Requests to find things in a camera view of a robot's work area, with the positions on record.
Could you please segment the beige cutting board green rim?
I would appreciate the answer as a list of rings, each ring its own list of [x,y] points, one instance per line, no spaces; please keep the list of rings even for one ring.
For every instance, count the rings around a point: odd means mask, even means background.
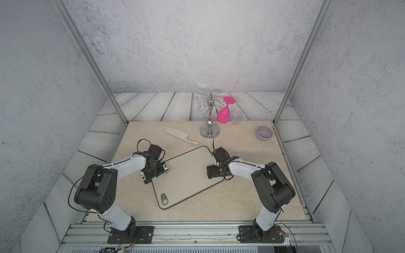
[[[207,146],[166,160],[168,171],[152,180],[159,208],[167,210],[223,182],[222,177],[208,178],[207,167],[214,164]]]

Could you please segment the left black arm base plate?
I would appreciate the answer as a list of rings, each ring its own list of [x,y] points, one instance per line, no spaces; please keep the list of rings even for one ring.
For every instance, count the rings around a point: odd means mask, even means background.
[[[135,226],[127,230],[119,231],[111,229],[108,244],[150,244],[152,241],[154,226]]]

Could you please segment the cream plastic cleaver knife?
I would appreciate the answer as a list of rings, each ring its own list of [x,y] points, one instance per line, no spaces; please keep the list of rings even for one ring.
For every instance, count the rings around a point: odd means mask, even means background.
[[[182,140],[182,141],[185,141],[185,142],[194,144],[194,145],[199,145],[199,144],[200,144],[200,142],[198,142],[198,141],[189,139],[189,138],[188,138],[188,136],[189,136],[188,133],[182,132],[182,131],[177,130],[177,129],[167,128],[167,129],[165,130],[165,133],[167,133],[167,134],[169,134],[169,135],[171,135],[171,136],[174,136],[174,137],[176,137],[176,138],[178,138],[178,139],[180,139],[180,140]]]

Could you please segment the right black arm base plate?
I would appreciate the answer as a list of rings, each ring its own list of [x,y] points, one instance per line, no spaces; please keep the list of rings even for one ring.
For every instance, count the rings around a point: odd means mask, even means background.
[[[267,231],[259,226],[239,226],[238,231],[236,239],[241,243],[285,243],[284,231],[277,225]]]

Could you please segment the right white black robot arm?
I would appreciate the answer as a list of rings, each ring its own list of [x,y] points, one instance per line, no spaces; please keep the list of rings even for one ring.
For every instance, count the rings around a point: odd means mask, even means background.
[[[209,179],[221,177],[229,181],[234,177],[250,180],[262,203],[259,215],[253,221],[257,238],[263,238],[276,231],[276,220],[282,208],[296,196],[289,179],[277,163],[257,164],[231,157],[220,147],[212,152],[215,164],[207,167]]]

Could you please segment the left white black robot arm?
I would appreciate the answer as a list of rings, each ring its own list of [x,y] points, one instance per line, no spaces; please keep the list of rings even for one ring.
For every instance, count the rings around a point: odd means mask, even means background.
[[[84,208],[91,209],[112,230],[127,231],[134,219],[127,215],[116,203],[117,183],[133,173],[139,173],[144,184],[168,171],[162,162],[165,151],[158,145],[151,144],[144,152],[134,152],[131,157],[107,165],[92,164],[84,176],[74,195],[74,202]]]

